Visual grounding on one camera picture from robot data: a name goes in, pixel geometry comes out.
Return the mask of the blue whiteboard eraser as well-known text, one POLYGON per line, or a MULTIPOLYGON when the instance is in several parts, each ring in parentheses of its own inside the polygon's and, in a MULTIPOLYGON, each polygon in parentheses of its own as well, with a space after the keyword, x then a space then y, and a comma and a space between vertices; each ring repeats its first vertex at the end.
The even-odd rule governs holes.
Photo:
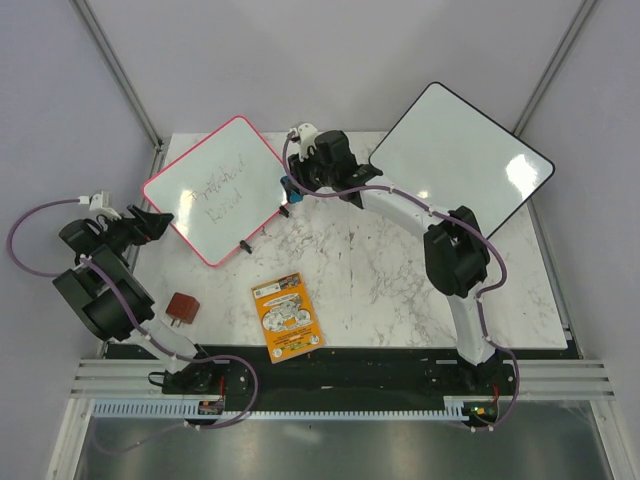
POLYGON ((288 204, 296 204, 303 200, 304 194, 300 191, 297 184, 290 176, 283 176, 280 179, 280 184, 283 188, 285 199, 288 204))

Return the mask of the pink framed whiteboard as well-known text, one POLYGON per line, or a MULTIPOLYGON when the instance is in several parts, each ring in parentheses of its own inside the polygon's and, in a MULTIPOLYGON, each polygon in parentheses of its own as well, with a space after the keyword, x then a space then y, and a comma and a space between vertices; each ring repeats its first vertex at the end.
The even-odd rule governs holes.
POLYGON ((142 186, 172 228, 217 267, 287 205, 281 159, 244 116, 229 119, 142 186))

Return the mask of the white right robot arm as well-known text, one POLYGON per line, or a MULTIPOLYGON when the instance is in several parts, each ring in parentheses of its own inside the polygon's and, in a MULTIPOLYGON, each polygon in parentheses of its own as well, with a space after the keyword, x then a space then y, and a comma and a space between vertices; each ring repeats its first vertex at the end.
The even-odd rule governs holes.
POLYGON ((422 241, 427 278, 445 295, 457 335, 456 348, 465 361, 458 381, 467 392, 483 392, 494 381, 487 362, 497 346, 490 339, 481 305, 487 266, 495 249, 481 234, 472 210, 461 206, 441 213, 425 201, 395 187, 383 172, 360 164, 346 134, 324 133, 304 123, 290 129, 282 154, 285 176, 280 183, 286 200, 297 203, 310 195, 338 198, 358 209, 377 213, 422 241))

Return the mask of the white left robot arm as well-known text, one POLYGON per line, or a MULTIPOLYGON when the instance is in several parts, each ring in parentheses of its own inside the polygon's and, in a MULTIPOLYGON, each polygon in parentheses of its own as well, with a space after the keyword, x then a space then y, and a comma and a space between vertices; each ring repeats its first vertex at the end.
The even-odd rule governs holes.
POLYGON ((75 220, 59 232, 74 252, 75 266, 53 285, 84 326, 102 341, 131 340, 163 362, 170 374, 185 370, 185 382, 208 393, 219 382, 219 369, 188 338, 155 318, 155 301, 133 276, 125 251, 159 240, 170 226, 170 213, 145 212, 130 205, 129 216, 103 224, 75 220))

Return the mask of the black framed whiteboard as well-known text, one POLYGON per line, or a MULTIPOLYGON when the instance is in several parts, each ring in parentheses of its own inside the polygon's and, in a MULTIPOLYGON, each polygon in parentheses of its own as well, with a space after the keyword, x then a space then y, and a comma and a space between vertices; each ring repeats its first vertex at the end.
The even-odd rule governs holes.
POLYGON ((439 82, 425 88, 369 162, 428 204, 471 209, 486 237, 555 173, 551 160, 439 82))

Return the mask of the red-brown plug adapter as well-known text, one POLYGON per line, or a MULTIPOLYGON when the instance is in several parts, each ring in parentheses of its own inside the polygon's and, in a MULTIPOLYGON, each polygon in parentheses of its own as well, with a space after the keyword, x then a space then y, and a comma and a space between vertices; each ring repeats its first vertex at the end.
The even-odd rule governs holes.
POLYGON ((173 294, 165 313, 171 325, 191 325, 200 309, 200 302, 193 296, 180 292, 173 294))

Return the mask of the orange booklet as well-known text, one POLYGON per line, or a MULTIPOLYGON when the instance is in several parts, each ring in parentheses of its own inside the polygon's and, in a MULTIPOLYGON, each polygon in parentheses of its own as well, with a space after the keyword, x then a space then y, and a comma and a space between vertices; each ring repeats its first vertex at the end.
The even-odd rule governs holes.
POLYGON ((324 336, 299 272, 251 289, 272 364, 311 353, 324 336))

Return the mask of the aluminium rail frame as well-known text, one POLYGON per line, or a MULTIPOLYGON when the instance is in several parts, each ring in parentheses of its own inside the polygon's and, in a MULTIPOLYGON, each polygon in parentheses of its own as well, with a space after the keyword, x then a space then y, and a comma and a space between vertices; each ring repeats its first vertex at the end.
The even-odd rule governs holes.
POLYGON ((277 153, 244 116, 232 117, 151 176, 148 210, 115 212, 105 194, 83 197, 96 219, 65 226, 74 266, 54 286, 102 341, 131 340, 165 368, 166 396, 204 397, 212 415, 184 423, 218 429, 257 415, 365 418, 428 414, 438 403, 471 431, 491 431, 519 401, 615 398, 599 365, 578 359, 523 359, 491 337, 484 297, 507 282, 488 279, 503 258, 492 236, 553 176, 554 163, 443 82, 429 83, 366 162, 347 135, 302 123, 277 153), (174 230, 209 267, 224 263, 264 224, 306 196, 337 198, 375 212, 416 236, 425 275, 447 301, 456 351, 420 359, 411 349, 334 355, 324 346, 299 274, 256 287, 262 322, 275 320, 260 367, 233 354, 210 355, 158 321, 153 299, 126 252, 174 230))

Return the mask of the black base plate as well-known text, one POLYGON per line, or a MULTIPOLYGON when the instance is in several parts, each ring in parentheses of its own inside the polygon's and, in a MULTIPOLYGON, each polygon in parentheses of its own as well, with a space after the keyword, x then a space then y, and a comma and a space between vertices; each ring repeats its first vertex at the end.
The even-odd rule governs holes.
POLYGON ((265 348, 208 345, 220 361, 192 365, 183 373, 152 368, 147 382, 166 395, 223 396, 236 409, 261 407, 426 407, 447 396, 506 399, 514 373, 574 361, 566 350, 518 350, 517 362, 500 352, 486 367, 470 367, 452 349, 320 348, 272 364, 265 348))

